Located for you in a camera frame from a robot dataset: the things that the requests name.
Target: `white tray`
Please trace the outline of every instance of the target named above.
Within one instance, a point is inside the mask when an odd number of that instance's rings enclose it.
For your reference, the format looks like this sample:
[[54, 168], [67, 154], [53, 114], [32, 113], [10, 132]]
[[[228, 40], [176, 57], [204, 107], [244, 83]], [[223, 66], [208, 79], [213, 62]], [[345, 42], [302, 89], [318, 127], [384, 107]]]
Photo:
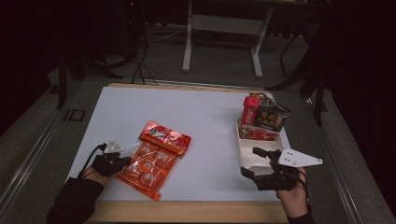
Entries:
[[244, 167], [255, 173], [255, 175], [270, 175], [273, 169], [270, 166], [270, 159], [260, 157], [253, 154], [252, 150], [254, 147], [260, 147], [265, 150], [276, 151], [279, 149], [283, 151], [285, 148], [289, 148], [288, 137], [286, 136], [285, 129], [283, 128], [279, 136], [275, 141], [257, 141], [242, 139], [239, 137], [238, 126], [236, 125], [236, 136], [238, 139], [239, 146], [239, 161], [241, 168]]

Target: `white tabletop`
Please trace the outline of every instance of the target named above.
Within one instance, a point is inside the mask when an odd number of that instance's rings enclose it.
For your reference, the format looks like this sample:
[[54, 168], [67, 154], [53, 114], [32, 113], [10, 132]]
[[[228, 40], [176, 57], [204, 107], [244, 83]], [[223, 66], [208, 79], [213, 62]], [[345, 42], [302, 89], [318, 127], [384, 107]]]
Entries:
[[[245, 92], [104, 87], [69, 175], [76, 177], [92, 150], [112, 138], [124, 147], [122, 157], [131, 156], [146, 123], [154, 120], [192, 138], [186, 155], [162, 186], [161, 201], [278, 201], [273, 191], [258, 191], [240, 173], [235, 123], [246, 96]], [[98, 201], [151, 199], [113, 179]]]

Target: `snack package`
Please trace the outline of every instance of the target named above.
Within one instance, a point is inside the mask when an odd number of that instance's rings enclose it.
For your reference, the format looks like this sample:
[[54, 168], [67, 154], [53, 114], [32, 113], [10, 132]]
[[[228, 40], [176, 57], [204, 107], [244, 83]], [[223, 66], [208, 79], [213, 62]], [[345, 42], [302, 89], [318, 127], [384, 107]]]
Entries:
[[189, 148], [191, 137], [150, 120], [139, 135], [142, 141], [130, 165], [117, 177], [158, 201], [160, 189], [175, 163]]
[[139, 139], [175, 152], [180, 158], [186, 153], [191, 141], [190, 136], [165, 128], [152, 120], [147, 123]]
[[290, 113], [265, 93], [251, 93], [245, 98], [244, 111], [238, 120], [239, 137], [275, 141]]
[[129, 166], [117, 178], [158, 201], [161, 198], [160, 188], [177, 159], [173, 152], [142, 142]]

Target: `white table frame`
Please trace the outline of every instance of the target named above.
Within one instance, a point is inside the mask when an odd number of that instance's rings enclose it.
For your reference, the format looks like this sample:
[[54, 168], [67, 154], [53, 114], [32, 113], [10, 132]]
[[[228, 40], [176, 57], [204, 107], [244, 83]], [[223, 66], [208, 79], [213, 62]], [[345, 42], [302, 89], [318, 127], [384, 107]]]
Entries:
[[192, 29], [197, 29], [244, 35], [257, 35], [258, 41], [256, 46], [251, 49], [251, 57], [253, 60], [256, 77], [262, 78], [262, 66], [260, 64], [259, 52], [262, 47], [262, 41], [264, 40], [268, 23], [271, 19], [273, 8], [268, 8], [264, 21], [257, 21], [193, 14], [192, 1], [193, 0], [189, 0], [189, 16], [187, 19], [187, 42], [184, 51], [184, 60], [182, 67], [183, 72], [190, 71], [192, 51], [191, 32]]

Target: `wooden table edge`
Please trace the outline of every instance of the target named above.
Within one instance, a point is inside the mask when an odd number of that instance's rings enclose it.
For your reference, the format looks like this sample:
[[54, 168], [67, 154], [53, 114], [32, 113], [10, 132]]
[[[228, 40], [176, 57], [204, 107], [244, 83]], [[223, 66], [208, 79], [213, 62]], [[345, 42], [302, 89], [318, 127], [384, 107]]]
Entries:
[[108, 87], [117, 88], [142, 88], [142, 89], [159, 89], [159, 90], [183, 90], [183, 91], [224, 91], [224, 92], [269, 92], [269, 91], [254, 91], [248, 89], [230, 89], [226, 87], [194, 87], [194, 86], [170, 86], [170, 85], [140, 85], [140, 84], [126, 84], [126, 83], [110, 83]]
[[288, 223], [280, 202], [98, 202], [90, 221]]

